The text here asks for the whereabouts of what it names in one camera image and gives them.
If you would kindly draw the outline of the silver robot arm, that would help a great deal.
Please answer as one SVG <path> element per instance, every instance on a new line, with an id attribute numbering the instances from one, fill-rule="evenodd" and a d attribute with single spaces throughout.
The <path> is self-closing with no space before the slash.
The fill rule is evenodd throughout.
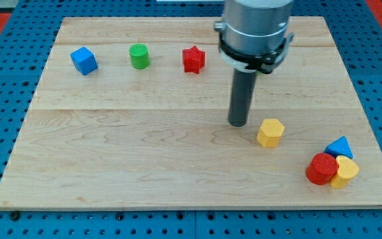
<path id="1" fill-rule="evenodd" d="M 228 122 L 247 123 L 257 74 L 270 74 L 285 59 L 294 34 L 287 33 L 293 0 L 225 0 L 214 23 L 218 50 L 233 67 Z"/>

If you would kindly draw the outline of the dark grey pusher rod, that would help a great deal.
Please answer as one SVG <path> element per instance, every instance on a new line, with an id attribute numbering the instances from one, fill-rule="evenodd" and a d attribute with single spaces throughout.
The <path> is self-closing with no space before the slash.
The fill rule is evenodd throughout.
<path id="1" fill-rule="evenodd" d="M 253 89 L 257 73 L 233 71 L 231 96 L 229 101 L 228 122 L 235 127 L 242 127 L 247 123 Z"/>

